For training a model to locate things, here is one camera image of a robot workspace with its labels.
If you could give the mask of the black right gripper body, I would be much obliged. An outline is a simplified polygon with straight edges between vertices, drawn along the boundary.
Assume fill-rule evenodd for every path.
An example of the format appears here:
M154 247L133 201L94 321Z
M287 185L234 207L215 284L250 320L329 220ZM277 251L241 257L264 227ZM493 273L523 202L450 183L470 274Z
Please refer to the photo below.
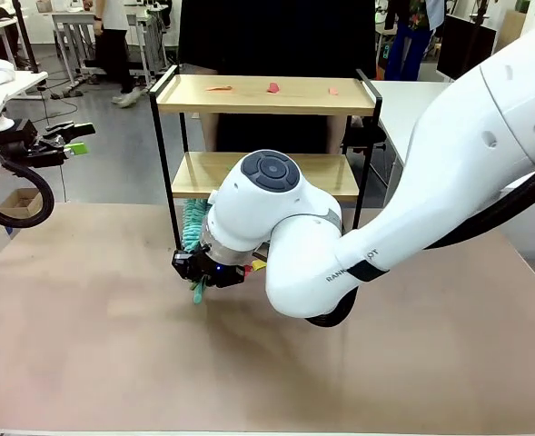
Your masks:
M180 277L190 282L204 282L206 286L224 288L244 282L245 269L241 265L218 263L209 256L208 244L192 252L175 250L172 266Z

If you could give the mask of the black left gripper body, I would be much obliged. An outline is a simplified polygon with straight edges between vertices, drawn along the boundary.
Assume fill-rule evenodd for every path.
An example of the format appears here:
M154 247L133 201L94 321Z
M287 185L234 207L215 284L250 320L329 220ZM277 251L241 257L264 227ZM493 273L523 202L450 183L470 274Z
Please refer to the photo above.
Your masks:
M0 131L0 154L7 161L31 168L60 166L66 160L64 146L39 135L33 123L25 119Z

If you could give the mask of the teal microfiber duster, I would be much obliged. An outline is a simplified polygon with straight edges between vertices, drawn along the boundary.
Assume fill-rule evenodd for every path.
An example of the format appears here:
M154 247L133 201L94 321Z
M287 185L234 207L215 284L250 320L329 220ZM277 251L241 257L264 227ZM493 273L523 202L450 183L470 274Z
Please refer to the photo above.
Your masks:
M200 245L200 236L203 228L203 218L209 212L211 205L204 199L187 199L183 208L183 234L182 246L188 253L193 253ZM207 277L191 279L193 283L193 303L200 304L203 301L203 293L206 288Z

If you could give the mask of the person's right forearm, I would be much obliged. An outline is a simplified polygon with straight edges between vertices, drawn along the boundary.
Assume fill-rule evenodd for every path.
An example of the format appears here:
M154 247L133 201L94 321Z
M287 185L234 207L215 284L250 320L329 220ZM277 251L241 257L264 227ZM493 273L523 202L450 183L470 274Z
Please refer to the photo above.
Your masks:
M217 147L218 114L200 113L205 150L215 152Z

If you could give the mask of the person's left forearm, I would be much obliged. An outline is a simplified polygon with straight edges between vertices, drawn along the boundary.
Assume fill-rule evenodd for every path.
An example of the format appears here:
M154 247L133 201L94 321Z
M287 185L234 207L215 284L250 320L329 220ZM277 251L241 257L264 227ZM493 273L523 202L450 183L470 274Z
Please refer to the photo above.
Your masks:
M346 117L345 116L328 116L327 117L327 154L339 154L342 149L342 140L345 135Z

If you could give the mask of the open cardboard box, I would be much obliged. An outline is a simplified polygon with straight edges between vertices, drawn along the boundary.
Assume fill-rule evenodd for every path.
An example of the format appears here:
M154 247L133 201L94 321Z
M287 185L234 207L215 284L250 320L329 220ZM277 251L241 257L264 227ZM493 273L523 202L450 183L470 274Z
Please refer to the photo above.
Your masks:
M36 188L18 188L0 204L0 213L15 219L30 218L39 213L43 198Z

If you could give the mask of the small white side desk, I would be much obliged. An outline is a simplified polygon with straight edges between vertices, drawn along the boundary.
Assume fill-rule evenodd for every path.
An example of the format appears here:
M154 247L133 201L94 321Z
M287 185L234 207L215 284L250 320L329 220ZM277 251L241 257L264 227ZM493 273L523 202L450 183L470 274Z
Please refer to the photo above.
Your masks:
M8 101L23 94L29 88L40 84L47 77L47 72L35 74L32 72L17 71L13 81L0 84L0 113L3 111L3 108Z

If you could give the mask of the person in white shirt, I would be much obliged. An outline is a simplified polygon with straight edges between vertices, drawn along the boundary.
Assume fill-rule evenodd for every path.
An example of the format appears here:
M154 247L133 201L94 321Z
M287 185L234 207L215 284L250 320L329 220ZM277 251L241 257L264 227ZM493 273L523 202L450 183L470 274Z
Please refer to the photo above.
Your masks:
M111 82L120 86L113 103L120 108L134 105L142 91L130 74L126 33L129 29L124 0L94 0L96 60Z

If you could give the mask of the black stand pole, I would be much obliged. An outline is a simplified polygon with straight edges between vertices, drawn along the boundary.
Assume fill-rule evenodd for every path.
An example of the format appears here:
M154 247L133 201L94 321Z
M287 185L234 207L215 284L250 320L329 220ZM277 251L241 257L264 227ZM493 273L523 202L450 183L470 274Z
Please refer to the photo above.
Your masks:
M19 0L12 0L12 6L13 6L13 8L15 10L15 16L16 16L16 19L17 19L17 22L18 22L20 35L21 35L21 38L22 38L22 41L23 41L23 45L25 47L25 51L26 51L26 54L27 54L27 59L28 59L30 70L33 73L37 74L39 72L39 69L38 69L37 62L35 60L35 54L33 52L33 49L32 49L31 43L30 43L30 39L29 39L29 36L28 36L28 33L27 33L27 29L26 29L26 26L25 26L25 20L24 20L24 16L23 16L23 13L22 13L20 1Z

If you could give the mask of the grey background desk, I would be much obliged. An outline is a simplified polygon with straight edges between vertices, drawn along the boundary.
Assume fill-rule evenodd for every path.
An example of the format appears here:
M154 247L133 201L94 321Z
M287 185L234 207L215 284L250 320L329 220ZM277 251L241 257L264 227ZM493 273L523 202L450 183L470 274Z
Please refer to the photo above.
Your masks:
M163 37L165 27L161 5L127 5L124 10L129 25L126 36L131 74L144 81L146 86L170 66ZM64 61L69 88L75 89L104 74L95 57L93 13L84 9L50 14L54 26L54 39Z

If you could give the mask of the black office chair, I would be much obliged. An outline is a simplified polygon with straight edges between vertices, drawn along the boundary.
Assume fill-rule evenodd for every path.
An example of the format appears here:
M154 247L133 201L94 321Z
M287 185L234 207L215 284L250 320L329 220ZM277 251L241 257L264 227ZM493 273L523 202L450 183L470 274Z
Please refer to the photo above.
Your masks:
M346 120L341 153L351 149L355 154L371 156L375 148L386 150L387 134L370 117L349 116Z

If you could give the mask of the person in black shirt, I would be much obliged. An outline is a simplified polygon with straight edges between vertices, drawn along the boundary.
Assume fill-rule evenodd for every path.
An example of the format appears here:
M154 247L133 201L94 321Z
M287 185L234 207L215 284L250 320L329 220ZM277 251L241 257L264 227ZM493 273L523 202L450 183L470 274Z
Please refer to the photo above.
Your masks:
M190 74L352 78L375 71L375 0L182 0ZM215 152L326 153L327 117L218 114Z

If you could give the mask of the large white desk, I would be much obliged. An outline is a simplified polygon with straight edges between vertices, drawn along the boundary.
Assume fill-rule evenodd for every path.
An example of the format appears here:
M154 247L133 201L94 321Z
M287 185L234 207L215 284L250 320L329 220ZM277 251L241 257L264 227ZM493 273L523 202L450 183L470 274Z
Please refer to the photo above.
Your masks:
M384 206L389 203L401 181L401 173L409 160L410 140L418 118L451 83L446 82L393 82L372 81L375 89L382 97L381 127L387 134L396 154L388 182ZM431 169L436 164L445 164L441 160L434 161L430 153L422 156L423 168ZM500 198L512 193L522 186L533 173L508 184L502 190L490 196L482 206L489 206Z

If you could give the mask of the person in blue trousers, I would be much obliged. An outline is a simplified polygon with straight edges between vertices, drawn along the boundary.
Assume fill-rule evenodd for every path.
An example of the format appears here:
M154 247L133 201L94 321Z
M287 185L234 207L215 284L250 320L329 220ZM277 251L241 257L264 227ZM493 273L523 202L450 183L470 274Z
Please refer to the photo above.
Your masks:
M384 73L386 81L418 79L425 50L445 13L446 0L388 0L384 29L396 26L396 35Z

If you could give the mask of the black monitor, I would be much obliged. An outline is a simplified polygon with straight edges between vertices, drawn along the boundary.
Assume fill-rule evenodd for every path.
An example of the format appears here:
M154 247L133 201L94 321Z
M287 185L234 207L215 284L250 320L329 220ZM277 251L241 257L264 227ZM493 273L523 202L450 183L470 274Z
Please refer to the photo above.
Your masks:
M457 80L471 68L490 57L497 32L463 18L447 15L441 39L436 71L443 77Z

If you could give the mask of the brown cardboard sheet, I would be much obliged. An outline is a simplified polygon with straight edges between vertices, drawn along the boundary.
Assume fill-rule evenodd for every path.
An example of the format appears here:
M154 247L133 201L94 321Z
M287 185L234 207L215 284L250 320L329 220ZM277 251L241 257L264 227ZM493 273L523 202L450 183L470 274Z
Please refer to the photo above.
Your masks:
M524 26L526 15L515 10L507 10L503 17L497 39L493 48L493 53L499 52L507 45L520 37Z

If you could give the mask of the two-tier wooden shelf black frame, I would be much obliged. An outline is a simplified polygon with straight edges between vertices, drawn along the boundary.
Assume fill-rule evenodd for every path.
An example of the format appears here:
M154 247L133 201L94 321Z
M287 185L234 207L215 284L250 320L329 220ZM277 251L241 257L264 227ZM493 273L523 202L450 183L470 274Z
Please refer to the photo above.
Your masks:
M269 83L280 87L269 94ZM229 85L231 92L206 92L210 86ZM333 87L338 95L330 95ZM150 88L149 102L154 122L164 189L176 245L181 243L181 225L174 202L177 199L208 198L242 158L240 153L192 152L185 116L188 113L351 115L380 121L382 97L362 71L353 78L280 77L180 74L171 66ZM183 157L177 174L171 174L163 139L161 115L178 114Z

